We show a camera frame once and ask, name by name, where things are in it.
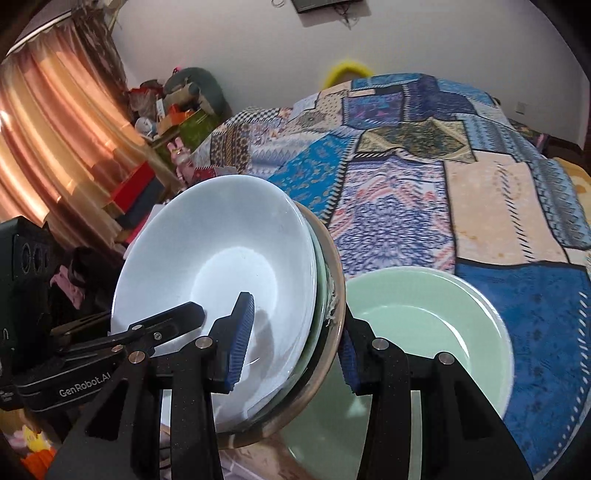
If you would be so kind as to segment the brown rimmed glass plate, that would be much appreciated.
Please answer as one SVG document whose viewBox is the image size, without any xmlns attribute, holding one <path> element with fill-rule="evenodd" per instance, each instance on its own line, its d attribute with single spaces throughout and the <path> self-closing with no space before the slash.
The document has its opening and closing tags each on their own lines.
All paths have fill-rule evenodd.
<svg viewBox="0 0 591 480">
<path fill-rule="evenodd" d="M 329 290 L 328 315 L 322 322 L 320 338 L 311 355 L 311 362 L 290 392 L 273 408 L 264 408 L 263 414 L 245 427 L 239 427 L 235 432 L 218 433 L 219 449 L 238 449 L 252 445 L 272 437 L 290 424 L 320 391 L 338 352 L 346 316 L 346 280 L 342 272 L 341 257 L 325 224 L 304 205 L 296 205 L 320 242 L 325 265 L 329 268 L 329 280 L 334 284 Z"/>
</svg>

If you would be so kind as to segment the green cardboard box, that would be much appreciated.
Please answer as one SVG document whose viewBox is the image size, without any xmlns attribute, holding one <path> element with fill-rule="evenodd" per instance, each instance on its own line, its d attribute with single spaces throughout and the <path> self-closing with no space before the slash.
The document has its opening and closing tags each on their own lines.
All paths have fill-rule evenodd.
<svg viewBox="0 0 591 480">
<path fill-rule="evenodd" d="M 166 115 L 157 124 L 158 138 L 152 143 L 151 148 L 164 161 L 169 161 L 168 143 L 175 143 L 175 139 L 179 137 L 183 145 L 193 152 L 219 125 L 221 119 L 215 115 L 208 115 L 204 110 L 197 110 L 191 114 L 177 112 Z"/>
</svg>

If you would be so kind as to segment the white deep bowl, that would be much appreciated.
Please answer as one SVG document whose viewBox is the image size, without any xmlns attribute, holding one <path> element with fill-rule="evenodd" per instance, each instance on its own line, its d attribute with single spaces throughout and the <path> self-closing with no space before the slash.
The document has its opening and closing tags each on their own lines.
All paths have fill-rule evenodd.
<svg viewBox="0 0 591 480">
<path fill-rule="evenodd" d="M 254 299 L 242 376 L 212 399 L 216 428 L 242 426 L 286 384 L 304 351 L 317 299 L 317 257 L 308 224 L 286 193 L 249 175 L 225 175 L 182 192 L 147 223 L 122 267 L 111 333 L 186 302 L 204 323 L 155 350 L 178 351 Z"/>
</svg>

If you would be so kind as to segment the orange curtain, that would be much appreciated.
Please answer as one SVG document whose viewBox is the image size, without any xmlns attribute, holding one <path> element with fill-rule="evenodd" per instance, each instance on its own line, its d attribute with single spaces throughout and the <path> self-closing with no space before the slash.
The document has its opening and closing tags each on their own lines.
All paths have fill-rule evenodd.
<svg viewBox="0 0 591 480">
<path fill-rule="evenodd" d="M 1 218 L 48 225 L 66 249 L 91 247 L 109 261 L 120 225 L 111 193 L 142 163 L 172 188 L 174 174 L 129 120 L 117 76 L 107 77 L 68 18 L 1 63 Z"/>
</svg>

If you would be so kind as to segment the patchwork patterned bedspread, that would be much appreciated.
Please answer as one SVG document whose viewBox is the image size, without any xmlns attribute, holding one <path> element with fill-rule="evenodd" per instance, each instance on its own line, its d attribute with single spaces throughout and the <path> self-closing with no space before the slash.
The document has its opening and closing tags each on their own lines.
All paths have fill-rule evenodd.
<svg viewBox="0 0 591 480">
<path fill-rule="evenodd" d="M 349 278 L 430 267 L 481 291 L 513 345 L 506 424 L 538 479 L 590 440 L 590 228 L 563 166 L 471 86 L 420 73 L 247 108 L 194 152 L 270 180 L 328 226 Z"/>
</svg>

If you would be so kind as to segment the pink bunny toy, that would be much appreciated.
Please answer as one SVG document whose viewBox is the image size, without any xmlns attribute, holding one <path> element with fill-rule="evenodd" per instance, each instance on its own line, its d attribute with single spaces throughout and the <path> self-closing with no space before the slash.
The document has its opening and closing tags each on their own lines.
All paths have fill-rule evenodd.
<svg viewBox="0 0 591 480">
<path fill-rule="evenodd" d="M 190 150 L 183 144 L 180 137 L 168 142 L 167 149 L 177 178 L 184 186 L 191 186 L 194 183 L 195 165 Z"/>
</svg>

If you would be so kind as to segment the mint green plate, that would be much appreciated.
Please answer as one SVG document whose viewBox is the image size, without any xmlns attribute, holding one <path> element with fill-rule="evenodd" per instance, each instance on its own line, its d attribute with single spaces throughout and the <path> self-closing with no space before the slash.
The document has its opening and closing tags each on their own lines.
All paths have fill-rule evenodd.
<svg viewBox="0 0 591 480">
<path fill-rule="evenodd" d="M 311 224 L 308 223 L 308 231 L 311 235 L 312 244 L 315 248 L 315 260 L 317 260 L 317 298 L 315 298 L 315 313 L 311 321 L 310 332 L 308 332 L 307 342 L 304 344 L 304 350 L 301 352 L 301 357 L 291 372 L 290 377 L 283 384 L 283 388 L 277 392 L 277 395 L 286 395 L 290 389 L 297 384 L 298 379 L 304 374 L 308 363 L 311 361 L 311 356 L 314 354 L 315 347 L 317 347 L 318 338 L 321 335 L 322 324 L 325 321 L 325 313 L 329 306 L 329 279 L 328 270 L 325 265 L 325 257 L 322 254 L 322 246 L 318 241 Z"/>
</svg>

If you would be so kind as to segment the mint green bowl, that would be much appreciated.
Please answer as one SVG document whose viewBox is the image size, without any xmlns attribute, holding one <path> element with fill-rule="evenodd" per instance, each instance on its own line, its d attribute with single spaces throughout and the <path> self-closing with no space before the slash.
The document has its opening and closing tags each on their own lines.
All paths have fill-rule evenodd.
<svg viewBox="0 0 591 480">
<path fill-rule="evenodd" d="M 425 267 L 393 267 L 346 283 L 353 317 L 403 351 L 434 358 L 449 352 L 499 415 L 514 383 L 508 330 L 490 301 L 468 282 Z M 363 453 L 370 397 L 356 396 L 332 364 L 307 408 L 280 432 L 291 456 L 317 479 L 354 479 Z"/>
</svg>

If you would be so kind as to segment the red box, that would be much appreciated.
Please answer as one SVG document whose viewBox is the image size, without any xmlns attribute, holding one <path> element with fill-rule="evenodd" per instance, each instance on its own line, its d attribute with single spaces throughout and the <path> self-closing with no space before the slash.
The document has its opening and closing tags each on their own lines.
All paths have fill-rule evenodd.
<svg viewBox="0 0 591 480">
<path fill-rule="evenodd" d="M 114 208 L 117 214 L 126 213 L 154 179 L 153 169 L 148 162 L 143 162 L 111 193 L 108 206 Z"/>
</svg>

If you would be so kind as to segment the dark blue box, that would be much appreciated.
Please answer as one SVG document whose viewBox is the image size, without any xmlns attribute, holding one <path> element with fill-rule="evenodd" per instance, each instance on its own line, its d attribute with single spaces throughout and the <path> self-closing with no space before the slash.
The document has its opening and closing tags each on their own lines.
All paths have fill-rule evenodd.
<svg viewBox="0 0 591 480">
<path fill-rule="evenodd" d="M 152 210 L 153 206 L 165 196 L 166 187 L 154 178 L 139 194 L 129 210 L 115 218 L 123 229 L 135 228 Z"/>
</svg>

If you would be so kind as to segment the yellow plush object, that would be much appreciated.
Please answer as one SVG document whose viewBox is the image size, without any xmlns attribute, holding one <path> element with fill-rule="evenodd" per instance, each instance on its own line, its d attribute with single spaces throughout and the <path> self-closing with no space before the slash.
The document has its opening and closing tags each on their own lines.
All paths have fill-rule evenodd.
<svg viewBox="0 0 591 480">
<path fill-rule="evenodd" d="M 369 78 L 374 75 L 374 71 L 367 65 L 354 60 L 342 60 L 329 68 L 328 75 L 322 81 L 322 90 L 332 88 L 355 79 Z"/>
</svg>

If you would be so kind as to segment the grey plush toy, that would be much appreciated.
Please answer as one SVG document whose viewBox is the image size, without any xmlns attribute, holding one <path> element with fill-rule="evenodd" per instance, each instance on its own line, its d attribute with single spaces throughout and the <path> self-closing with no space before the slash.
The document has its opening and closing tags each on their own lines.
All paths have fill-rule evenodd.
<svg viewBox="0 0 591 480">
<path fill-rule="evenodd" d="M 191 107 L 222 120 L 230 113 L 221 86 L 204 68 L 190 67 L 176 71 L 165 82 L 163 94 L 165 110 L 172 105 L 180 109 Z"/>
</svg>

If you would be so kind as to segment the wall mounted black device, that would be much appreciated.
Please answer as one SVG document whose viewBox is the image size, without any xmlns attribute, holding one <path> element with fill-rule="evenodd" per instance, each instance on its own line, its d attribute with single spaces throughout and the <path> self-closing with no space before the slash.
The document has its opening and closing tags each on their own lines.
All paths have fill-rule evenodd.
<svg viewBox="0 0 591 480">
<path fill-rule="evenodd" d="M 345 6 L 358 3 L 361 0 L 291 0 L 297 14 L 309 13 L 315 10 Z"/>
</svg>

